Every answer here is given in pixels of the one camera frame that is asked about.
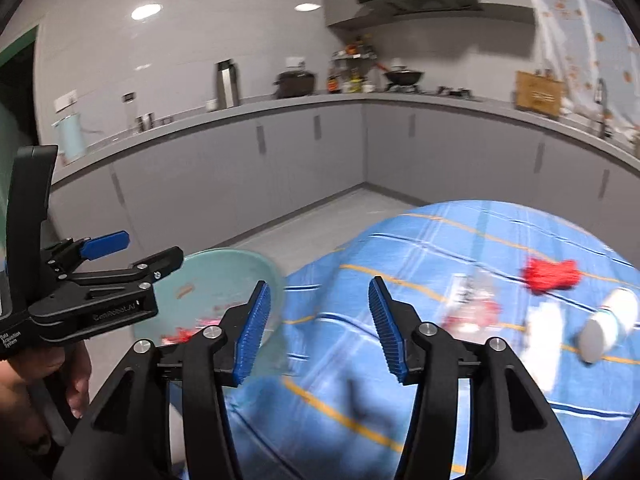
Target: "human hand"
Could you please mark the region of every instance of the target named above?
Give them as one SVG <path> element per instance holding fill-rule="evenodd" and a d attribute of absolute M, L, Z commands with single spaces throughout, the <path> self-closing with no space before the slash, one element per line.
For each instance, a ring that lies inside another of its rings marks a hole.
<path fill-rule="evenodd" d="M 60 370 L 66 385 L 66 400 L 72 413 L 80 418 L 89 405 L 91 361 L 83 342 L 64 348 L 29 348 L 0 362 L 0 423 L 35 454 L 50 447 L 49 430 L 31 404 L 27 387 Z"/>

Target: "blue tablecloth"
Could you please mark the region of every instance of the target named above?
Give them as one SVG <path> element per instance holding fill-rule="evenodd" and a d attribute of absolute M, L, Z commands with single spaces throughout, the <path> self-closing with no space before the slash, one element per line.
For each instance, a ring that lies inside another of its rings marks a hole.
<path fill-rule="evenodd" d="M 575 259 L 583 272 L 575 288 L 550 294 L 565 326 L 558 380 L 547 398 L 590 474 L 640 400 L 640 332 L 592 366 L 580 361 L 572 338 L 612 288 L 638 292 L 638 271 L 555 216 L 508 203 L 452 202 L 380 222 L 289 277 L 283 329 L 292 374 L 249 380 L 227 399 L 245 478 L 393 478 L 415 387 L 398 384 L 386 367 L 367 304 L 369 280 L 381 275 L 396 300 L 438 323 L 452 274 L 480 265 L 495 277 L 500 336 L 520 352 L 527 309 L 545 300 L 520 277 L 529 255 Z M 452 478 L 464 472 L 467 438 L 462 381 Z"/>

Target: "silver screw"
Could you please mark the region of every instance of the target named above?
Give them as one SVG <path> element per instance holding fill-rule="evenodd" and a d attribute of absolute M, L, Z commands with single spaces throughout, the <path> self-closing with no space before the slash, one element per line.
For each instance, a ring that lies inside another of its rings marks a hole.
<path fill-rule="evenodd" d="M 136 344 L 133 345 L 133 351 L 136 354 L 143 354 L 148 352 L 151 348 L 151 341 L 147 341 L 146 339 L 141 339 L 140 341 L 136 341 Z"/>
<path fill-rule="evenodd" d="M 436 332 L 438 331 L 438 327 L 435 326 L 433 323 L 422 323 L 418 327 L 418 330 L 420 331 L 421 334 L 424 334 L 424 335 L 435 335 Z"/>
<path fill-rule="evenodd" d="M 500 339 L 499 337 L 492 337 L 491 339 L 489 339 L 489 346 L 496 352 L 502 352 L 505 348 L 507 348 L 507 343 L 505 343 L 504 340 Z"/>
<path fill-rule="evenodd" d="M 222 335 L 222 329 L 219 326 L 207 326 L 206 329 L 202 331 L 202 335 L 207 339 L 215 339 Z"/>

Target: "blue rubber tip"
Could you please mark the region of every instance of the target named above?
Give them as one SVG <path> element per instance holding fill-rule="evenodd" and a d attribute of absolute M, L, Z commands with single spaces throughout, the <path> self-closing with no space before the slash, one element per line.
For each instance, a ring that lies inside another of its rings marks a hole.
<path fill-rule="evenodd" d="M 117 253 L 129 247 L 129 233 L 118 231 L 86 241 L 80 249 L 80 256 L 87 260 L 97 260 L 107 254 Z"/>
<path fill-rule="evenodd" d="M 409 373 L 404 362 L 404 341 L 375 280 L 369 283 L 369 309 L 389 371 L 398 378 L 399 383 L 402 383 Z"/>
<path fill-rule="evenodd" d="M 231 372 L 236 384 L 242 384 L 254 367 L 255 356 L 260 348 L 262 333 L 271 311 L 271 291 L 266 283 L 247 317 L 244 329 L 236 343 L 236 364 Z"/>

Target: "wooden cutting board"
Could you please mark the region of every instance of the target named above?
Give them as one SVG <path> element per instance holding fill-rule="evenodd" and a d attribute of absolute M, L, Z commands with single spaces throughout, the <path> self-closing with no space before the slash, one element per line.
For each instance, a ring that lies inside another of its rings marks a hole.
<path fill-rule="evenodd" d="M 516 108 L 558 118 L 564 83 L 548 76 L 516 72 Z"/>

